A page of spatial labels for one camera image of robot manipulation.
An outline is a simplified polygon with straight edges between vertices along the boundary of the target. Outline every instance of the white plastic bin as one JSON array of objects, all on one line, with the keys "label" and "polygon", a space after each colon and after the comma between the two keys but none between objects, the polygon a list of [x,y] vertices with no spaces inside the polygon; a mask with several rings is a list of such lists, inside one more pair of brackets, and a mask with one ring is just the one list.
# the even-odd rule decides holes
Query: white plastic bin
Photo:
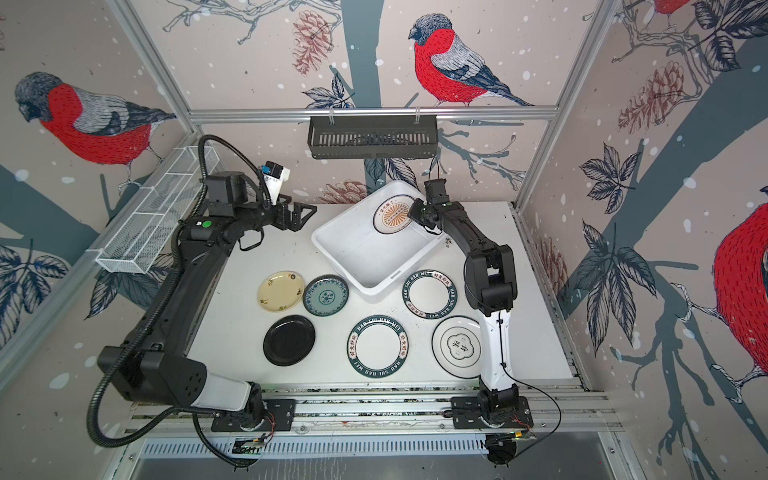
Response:
[{"label": "white plastic bin", "polygon": [[315,247],[368,303],[381,301],[445,241],[444,233],[432,235],[416,222],[397,233],[379,233],[373,226],[373,216],[384,201],[395,195],[425,199],[414,187],[396,180],[312,234]]}]

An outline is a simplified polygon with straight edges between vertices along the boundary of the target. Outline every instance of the black metal basket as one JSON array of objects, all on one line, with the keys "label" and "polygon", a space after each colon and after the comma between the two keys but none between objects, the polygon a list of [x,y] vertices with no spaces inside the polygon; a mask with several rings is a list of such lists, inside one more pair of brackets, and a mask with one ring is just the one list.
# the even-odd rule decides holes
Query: black metal basket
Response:
[{"label": "black metal basket", "polygon": [[432,158],[437,116],[312,117],[307,143],[314,158]]}]

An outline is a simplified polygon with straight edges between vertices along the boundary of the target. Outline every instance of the yellow plate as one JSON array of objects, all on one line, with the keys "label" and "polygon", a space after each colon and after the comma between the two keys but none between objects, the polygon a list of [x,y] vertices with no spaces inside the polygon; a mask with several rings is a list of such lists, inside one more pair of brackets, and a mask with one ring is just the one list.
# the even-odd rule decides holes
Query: yellow plate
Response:
[{"label": "yellow plate", "polygon": [[304,293],[304,279],[296,272],[273,273],[259,287],[259,304],[270,312],[282,312],[296,305]]}]

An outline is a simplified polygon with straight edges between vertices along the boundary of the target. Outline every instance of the bird head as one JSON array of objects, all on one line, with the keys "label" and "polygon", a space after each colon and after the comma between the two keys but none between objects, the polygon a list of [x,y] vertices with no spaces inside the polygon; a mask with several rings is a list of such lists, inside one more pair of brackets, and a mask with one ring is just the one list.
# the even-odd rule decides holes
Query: bird head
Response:
[{"label": "bird head", "polygon": [[408,38],[416,40],[423,47],[429,37],[441,28],[453,28],[453,24],[442,13],[430,13],[416,20]]},{"label": "bird head", "polygon": [[44,71],[36,71],[22,78],[16,84],[15,95],[18,110],[24,115],[24,119],[53,120],[51,109],[48,107],[48,93],[63,83],[59,77]]}]

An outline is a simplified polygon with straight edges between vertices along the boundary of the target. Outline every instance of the plate rim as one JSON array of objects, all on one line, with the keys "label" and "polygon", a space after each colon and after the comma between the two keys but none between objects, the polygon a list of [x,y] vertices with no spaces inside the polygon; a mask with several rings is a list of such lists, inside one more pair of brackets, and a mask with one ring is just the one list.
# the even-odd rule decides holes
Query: plate rim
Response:
[{"label": "plate rim", "polygon": [[[437,273],[439,273],[440,275],[443,275],[443,276],[444,276],[445,278],[447,278],[448,280],[451,280],[451,286],[446,286],[446,287],[445,287],[445,289],[446,289],[446,290],[448,290],[448,302],[445,304],[445,306],[444,306],[444,307],[442,307],[442,308],[441,308],[439,311],[437,311],[437,312],[432,312],[432,313],[423,312],[423,311],[421,311],[421,310],[417,309],[415,306],[413,306],[413,302],[411,302],[411,306],[413,306],[413,307],[411,307],[411,306],[409,306],[409,305],[408,305],[408,301],[410,301],[410,291],[411,291],[411,286],[413,286],[413,283],[414,283],[416,280],[418,280],[419,278],[422,278],[422,277],[426,276],[426,275],[419,275],[420,273],[423,273],[423,272],[437,272]],[[413,280],[411,280],[411,279],[413,278],[413,276],[415,276],[415,275],[419,275],[419,277],[417,277],[417,278],[414,278]],[[444,319],[445,317],[447,317],[448,315],[450,315],[450,314],[451,314],[451,312],[453,311],[453,309],[454,309],[454,308],[456,308],[456,305],[458,304],[458,289],[456,288],[456,284],[454,283],[454,281],[451,279],[451,277],[450,277],[450,276],[448,276],[448,275],[445,275],[445,274],[444,274],[443,272],[441,272],[440,270],[435,270],[435,269],[433,269],[433,268],[425,268],[425,269],[417,270],[417,271],[415,271],[414,273],[411,273],[410,275],[408,275],[408,277],[406,278],[406,281],[402,283],[401,294],[402,294],[402,301],[403,301],[403,303],[406,305],[406,308],[408,309],[408,311],[409,311],[410,313],[413,313],[414,315],[416,315],[418,318],[421,318],[421,319],[427,319],[427,320],[437,320],[437,319]],[[440,313],[441,313],[443,310],[445,310],[446,308],[448,308],[448,311],[447,311],[447,312],[445,312],[445,313],[443,313],[442,315],[440,315]],[[414,312],[414,311],[413,311],[414,309],[415,309],[415,310],[419,310],[419,312],[422,312],[422,313],[424,313],[424,316],[421,316],[421,315],[419,315],[418,313]]]},{"label": "plate rim", "polygon": [[[304,356],[302,356],[300,359],[298,359],[297,361],[295,361],[295,362],[293,362],[293,363],[285,363],[285,362],[279,362],[279,363],[275,363],[275,362],[274,362],[272,359],[270,359],[270,357],[269,357],[269,356],[266,354],[266,339],[267,339],[267,337],[269,336],[269,333],[270,333],[270,332],[273,332],[272,328],[273,328],[275,325],[277,325],[277,324],[278,324],[278,323],[280,323],[280,322],[283,322],[283,321],[284,321],[286,318],[288,318],[288,317],[290,317],[290,316],[298,316],[298,317],[301,317],[301,318],[303,319],[302,323],[305,323],[305,322],[306,322],[306,323],[308,323],[308,324],[309,324],[310,328],[312,329],[312,345],[310,345],[310,349],[309,349],[309,350],[308,350],[308,351],[307,351],[307,352],[304,354]],[[266,333],[264,334],[264,340],[262,340],[262,350],[263,350],[263,352],[264,352],[264,358],[266,358],[267,362],[269,362],[269,363],[271,363],[271,364],[273,364],[273,365],[275,365],[275,366],[292,366],[292,365],[296,365],[298,362],[301,362],[302,360],[304,360],[304,359],[305,359],[305,358],[306,358],[306,357],[307,357],[307,356],[308,356],[308,355],[309,355],[309,354],[312,352],[312,349],[313,349],[313,348],[315,348],[315,341],[317,341],[317,331],[316,331],[316,329],[315,329],[315,326],[314,326],[314,324],[312,323],[312,320],[310,320],[310,319],[306,318],[304,315],[299,315],[298,313],[293,313],[293,314],[291,314],[291,315],[286,315],[286,316],[284,316],[283,318],[280,318],[280,319],[278,319],[277,321],[275,321],[275,323],[273,323],[272,325],[270,325],[270,328],[268,328],[268,329],[266,330]]]},{"label": "plate rim", "polygon": [[[389,319],[389,320],[391,320],[392,322],[394,322],[394,323],[395,323],[397,326],[399,326],[399,327],[400,327],[400,329],[402,330],[402,333],[403,333],[403,334],[406,336],[406,355],[405,355],[405,356],[402,358],[402,363],[400,363],[400,366],[398,366],[396,369],[394,369],[394,370],[393,370],[393,371],[391,371],[390,373],[387,373],[386,375],[381,375],[381,376],[369,376],[369,375],[366,375],[366,374],[365,374],[365,373],[363,373],[363,372],[360,372],[360,371],[359,371],[357,368],[355,368],[355,363],[354,363],[354,362],[355,362],[355,360],[353,360],[353,359],[352,359],[352,358],[349,356],[349,340],[352,338],[352,334],[354,334],[354,333],[355,333],[355,330],[357,329],[357,327],[358,327],[358,326],[361,326],[361,324],[362,324],[363,322],[365,322],[366,320],[370,320],[370,319],[376,319],[376,318],[386,318],[386,319]],[[400,337],[400,334],[397,332],[397,330],[396,330],[396,329],[394,329],[394,328],[392,327],[392,325],[389,325],[388,323],[384,323],[384,322],[381,322],[381,323],[371,323],[370,325],[367,325],[367,326],[363,327],[363,329],[362,329],[362,330],[360,330],[360,333],[363,333],[363,332],[364,332],[364,331],[365,331],[365,330],[366,330],[366,329],[367,329],[369,326],[372,326],[372,325],[385,325],[385,326],[388,326],[389,328],[391,328],[391,329],[392,329],[392,331],[393,331],[393,332],[395,332],[395,334],[398,336],[398,338]],[[408,340],[408,332],[406,332],[406,328],[405,328],[405,327],[404,327],[404,326],[403,326],[403,325],[402,325],[400,322],[398,322],[397,320],[393,319],[391,316],[387,316],[387,315],[369,315],[369,316],[367,316],[366,318],[364,318],[364,319],[360,320],[358,323],[355,323],[355,326],[354,326],[354,327],[352,327],[352,330],[350,330],[350,331],[349,331],[349,335],[346,337],[346,345],[345,345],[345,350],[346,350],[346,359],[348,359],[348,360],[349,360],[349,364],[350,364],[350,365],[352,366],[352,368],[353,368],[353,369],[354,369],[356,372],[358,372],[360,375],[362,375],[362,376],[365,376],[365,377],[368,377],[368,378],[370,378],[370,379],[381,379],[381,378],[384,378],[384,377],[386,377],[386,376],[390,376],[390,375],[392,375],[392,374],[396,373],[398,370],[400,370],[400,369],[402,368],[402,366],[403,366],[403,365],[405,365],[405,364],[406,364],[406,359],[408,358],[408,351],[409,351],[410,349],[411,349],[411,343],[410,343],[410,341]],[[393,365],[395,365],[395,364],[397,363],[397,360],[398,360],[399,358],[400,358],[400,355],[398,355],[398,356],[395,358],[395,360],[394,360],[394,361],[393,361],[393,362],[392,362],[392,363],[391,363],[389,366],[387,366],[387,367],[385,367],[385,368],[383,368],[383,369],[372,369],[372,368],[369,368],[368,366],[366,366],[366,364],[365,364],[365,363],[361,362],[361,361],[360,361],[360,360],[358,360],[358,359],[357,359],[357,362],[358,362],[360,365],[362,365],[362,366],[366,367],[366,369],[368,369],[368,370],[370,370],[370,371],[372,371],[372,372],[382,372],[382,371],[385,371],[385,370],[391,369],[391,368],[392,368],[392,366],[393,366]]]},{"label": "plate rim", "polygon": [[384,233],[384,232],[382,232],[381,230],[379,230],[378,228],[376,228],[376,215],[379,213],[379,208],[381,208],[383,204],[387,203],[388,201],[390,201],[392,198],[395,198],[395,197],[408,197],[408,198],[410,198],[411,200],[413,200],[414,202],[416,201],[416,199],[415,199],[414,197],[411,197],[411,196],[410,196],[410,195],[408,195],[408,194],[397,194],[397,195],[392,195],[390,198],[387,198],[387,199],[386,199],[386,200],[384,200],[382,203],[380,203],[380,204],[379,204],[379,206],[378,206],[378,207],[376,207],[376,211],[373,213],[373,217],[371,217],[371,224],[373,225],[373,229],[374,229],[374,230],[376,230],[376,232],[378,232],[378,233],[380,233],[380,234],[382,234],[382,235],[393,235],[393,234],[395,234],[395,233],[399,233],[399,232],[402,232],[402,231],[403,231],[403,230],[405,230],[405,229],[407,228],[407,226],[408,226],[408,225],[410,225],[410,224],[411,224],[411,222],[413,221],[413,220],[411,220],[411,219],[408,219],[408,223],[406,223],[406,225],[405,225],[403,228],[401,228],[400,230],[397,230],[396,232]]},{"label": "plate rim", "polygon": [[264,285],[264,283],[266,281],[268,281],[270,278],[272,278],[273,276],[277,275],[278,273],[295,273],[296,276],[298,276],[301,279],[301,283],[302,283],[302,286],[301,286],[301,298],[304,297],[304,292],[306,291],[306,283],[304,282],[304,277],[301,275],[301,273],[296,272],[295,270],[278,270],[275,273],[270,273],[269,275],[266,276],[266,278],[264,280],[261,281],[261,283],[259,283],[259,288],[257,288],[257,290],[256,290],[256,300],[259,302],[259,306],[261,306],[261,308],[265,309],[267,312],[273,312],[273,313],[275,313],[275,312],[287,312],[288,310],[290,310],[293,307],[295,307],[296,304],[299,302],[299,300],[296,300],[295,302],[291,303],[289,306],[287,306],[286,308],[284,308],[282,310],[270,310],[270,309],[266,308],[263,303],[261,303],[261,298],[259,297],[259,292],[261,291],[261,287]]},{"label": "plate rim", "polygon": [[[310,308],[306,305],[306,293],[308,291],[310,291],[310,286],[314,285],[316,282],[319,282],[320,280],[330,279],[330,278],[341,280],[341,283],[344,285],[344,288],[346,288],[346,298],[344,299],[344,303],[342,303],[341,306],[339,307],[339,309],[337,311],[333,312],[333,313],[327,313],[325,315],[321,315],[321,314],[318,314],[318,313],[313,313],[312,311],[310,311]],[[331,316],[331,315],[336,315],[338,312],[340,312],[342,310],[342,308],[344,308],[346,306],[346,303],[349,302],[350,294],[351,294],[351,292],[349,290],[349,284],[346,282],[346,280],[344,280],[341,276],[334,275],[333,273],[328,273],[326,275],[320,275],[317,278],[313,279],[308,284],[306,284],[304,286],[304,293],[302,293],[301,298],[302,298],[302,303],[304,304],[304,309],[310,315],[314,315],[314,316]]]},{"label": "plate rim", "polygon": [[[473,318],[471,318],[471,317],[469,317],[469,316],[466,316],[466,315],[454,315],[454,316],[450,316],[450,317],[448,317],[448,318],[446,318],[446,319],[443,319],[443,320],[442,320],[440,323],[438,323],[438,324],[435,326],[435,329],[432,331],[432,338],[430,339],[430,342],[429,342],[429,344],[430,344],[430,347],[432,348],[432,356],[434,356],[434,357],[435,357],[435,361],[437,362],[437,364],[438,364],[438,365],[440,365],[440,368],[441,368],[441,369],[443,369],[443,370],[445,370],[445,372],[446,372],[446,373],[448,373],[449,375],[451,375],[451,376],[454,376],[454,377],[456,377],[457,379],[464,379],[464,380],[477,379],[477,378],[480,378],[480,375],[481,375],[481,373],[478,373],[478,374],[477,374],[477,375],[475,375],[475,376],[460,376],[460,375],[456,375],[456,374],[454,374],[454,373],[451,373],[451,372],[449,372],[449,371],[448,371],[448,369],[446,369],[446,368],[445,368],[445,367],[442,365],[442,363],[440,363],[440,360],[439,360],[439,359],[438,359],[438,357],[437,357],[437,353],[435,353],[435,341],[434,341],[434,338],[435,338],[435,333],[437,333],[437,329],[438,329],[438,328],[440,328],[440,326],[441,326],[443,323],[447,322],[448,320],[450,320],[450,319],[454,319],[454,318],[459,318],[459,317],[460,317],[460,318],[465,318],[465,319],[471,320],[472,322],[475,322],[475,323],[477,323],[477,324],[478,324],[478,326],[480,326],[480,322],[479,322],[479,321],[477,321],[477,320],[475,320],[475,319],[473,319]],[[482,345],[480,345],[480,355],[482,355]]]}]

